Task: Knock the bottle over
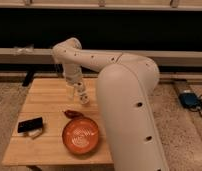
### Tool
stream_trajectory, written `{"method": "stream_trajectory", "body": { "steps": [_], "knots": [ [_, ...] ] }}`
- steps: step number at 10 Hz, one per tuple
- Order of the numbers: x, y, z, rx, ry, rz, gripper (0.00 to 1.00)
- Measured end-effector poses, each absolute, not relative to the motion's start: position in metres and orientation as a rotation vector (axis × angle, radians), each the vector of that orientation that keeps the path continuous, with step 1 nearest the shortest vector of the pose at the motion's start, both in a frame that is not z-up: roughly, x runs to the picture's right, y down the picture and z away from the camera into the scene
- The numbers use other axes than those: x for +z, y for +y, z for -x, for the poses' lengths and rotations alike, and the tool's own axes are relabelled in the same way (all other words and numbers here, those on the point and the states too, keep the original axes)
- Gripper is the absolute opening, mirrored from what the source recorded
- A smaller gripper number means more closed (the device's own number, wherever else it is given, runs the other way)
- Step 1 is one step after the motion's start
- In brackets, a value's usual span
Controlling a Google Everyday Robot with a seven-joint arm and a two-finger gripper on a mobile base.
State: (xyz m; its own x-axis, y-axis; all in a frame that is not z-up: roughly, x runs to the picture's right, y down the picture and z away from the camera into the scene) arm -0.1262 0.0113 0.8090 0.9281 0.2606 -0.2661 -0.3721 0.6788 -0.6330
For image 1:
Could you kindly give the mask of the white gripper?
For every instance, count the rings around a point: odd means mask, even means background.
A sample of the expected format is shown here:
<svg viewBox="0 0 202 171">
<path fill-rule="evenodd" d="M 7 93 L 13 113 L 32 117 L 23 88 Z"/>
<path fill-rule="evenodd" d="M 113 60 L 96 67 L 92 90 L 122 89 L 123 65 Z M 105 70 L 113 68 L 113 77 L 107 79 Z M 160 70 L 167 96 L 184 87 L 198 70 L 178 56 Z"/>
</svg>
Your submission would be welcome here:
<svg viewBox="0 0 202 171">
<path fill-rule="evenodd" d="M 87 95 L 85 85 L 83 84 L 83 75 L 81 67 L 79 65 L 65 65 L 64 77 L 69 85 L 75 87 L 80 103 L 88 104 L 89 97 Z"/>
</svg>

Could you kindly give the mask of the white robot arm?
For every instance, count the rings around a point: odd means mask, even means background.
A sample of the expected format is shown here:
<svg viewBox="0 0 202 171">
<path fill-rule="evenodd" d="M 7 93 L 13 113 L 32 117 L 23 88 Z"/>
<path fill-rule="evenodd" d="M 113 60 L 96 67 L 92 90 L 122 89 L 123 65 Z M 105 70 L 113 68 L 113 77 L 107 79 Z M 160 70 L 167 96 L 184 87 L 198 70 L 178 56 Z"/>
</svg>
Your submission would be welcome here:
<svg viewBox="0 0 202 171">
<path fill-rule="evenodd" d="M 115 171 L 169 171 L 149 103 L 159 82 L 159 69 L 150 58 L 103 50 L 84 50 L 76 38 L 56 44 L 54 60 L 71 86 L 86 96 L 83 67 L 98 73 L 96 98 L 105 126 Z"/>
</svg>

